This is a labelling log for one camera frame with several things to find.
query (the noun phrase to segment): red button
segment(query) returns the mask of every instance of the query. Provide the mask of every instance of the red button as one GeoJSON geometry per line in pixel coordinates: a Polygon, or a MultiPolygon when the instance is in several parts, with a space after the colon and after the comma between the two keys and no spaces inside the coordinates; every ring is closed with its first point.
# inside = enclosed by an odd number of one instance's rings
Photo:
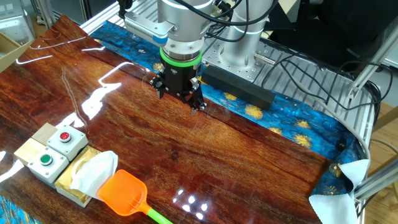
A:
{"type": "Polygon", "coordinates": [[[68,132],[64,132],[60,134],[61,142],[68,142],[70,140],[70,134],[68,132]]]}

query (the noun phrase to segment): wooden table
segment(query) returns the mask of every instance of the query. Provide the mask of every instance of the wooden table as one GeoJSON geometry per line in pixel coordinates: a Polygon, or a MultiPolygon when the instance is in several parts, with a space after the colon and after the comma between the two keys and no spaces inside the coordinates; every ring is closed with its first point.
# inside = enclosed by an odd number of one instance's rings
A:
{"type": "MultiPolygon", "coordinates": [[[[149,70],[125,64],[109,73],[127,59],[99,47],[62,16],[0,74],[1,173],[43,124],[76,113],[89,144],[114,151],[118,169],[140,178],[149,205],[174,223],[201,223],[198,213],[207,223],[320,222],[308,197],[331,161],[209,100],[190,116],[174,97],[157,98],[149,70]]],[[[43,223],[151,223],[97,200],[81,208],[26,168],[0,193],[43,223]]]]}

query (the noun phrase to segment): black rectangular block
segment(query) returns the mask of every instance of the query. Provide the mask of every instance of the black rectangular block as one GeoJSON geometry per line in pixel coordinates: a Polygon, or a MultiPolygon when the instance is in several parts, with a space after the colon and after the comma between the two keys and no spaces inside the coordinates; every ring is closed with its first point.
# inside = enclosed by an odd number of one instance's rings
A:
{"type": "Polygon", "coordinates": [[[271,91],[212,65],[203,72],[201,80],[264,110],[269,110],[275,98],[271,91]]]}

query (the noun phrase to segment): blue fabric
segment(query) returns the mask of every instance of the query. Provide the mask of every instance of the blue fabric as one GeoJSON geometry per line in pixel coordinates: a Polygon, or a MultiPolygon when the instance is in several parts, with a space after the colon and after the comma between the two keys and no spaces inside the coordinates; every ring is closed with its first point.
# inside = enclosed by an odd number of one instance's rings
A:
{"type": "Polygon", "coordinates": [[[23,209],[14,205],[8,199],[0,196],[1,210],[0,210],[0,223],[7,224],[38,224],[36,219],[31,217],[23,209]]]}
{"type": "MultiPolygon", "coordinates": [[[[143,67],[155,72],[160,69],[159,48],[122,27],[105,22],[91,37],[143,67]]],[[[202,91],[205,98],[333,160],[312,195],[340,195],[352,191],[351,181],[341,173],[338,165],[364,159],[365,155],[358,140],[337,120],[276,92],[270,110],[264,111],[205,83],[202,91]]],[[[39,223],[2,196],[0,202],[0,223],[39,223]]]]}

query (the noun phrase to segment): button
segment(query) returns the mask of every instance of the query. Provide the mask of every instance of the button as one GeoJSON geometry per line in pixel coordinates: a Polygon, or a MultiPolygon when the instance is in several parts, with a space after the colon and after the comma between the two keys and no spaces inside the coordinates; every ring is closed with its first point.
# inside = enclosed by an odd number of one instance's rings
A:
{"type": "Polygon", "coordinates": [[[44,154],[42,157],[40,157],[40,162],[43,166],[48,166],[52,163],[52,157],[48,154],[44,154]]]}
{"type": "Polygon", "coordinates": [[[64,132],[60,134],[60,140],[61,142],[68,142],[70,141],[72,137],[70,136],[70,134],[68,132],[64,132]]]}

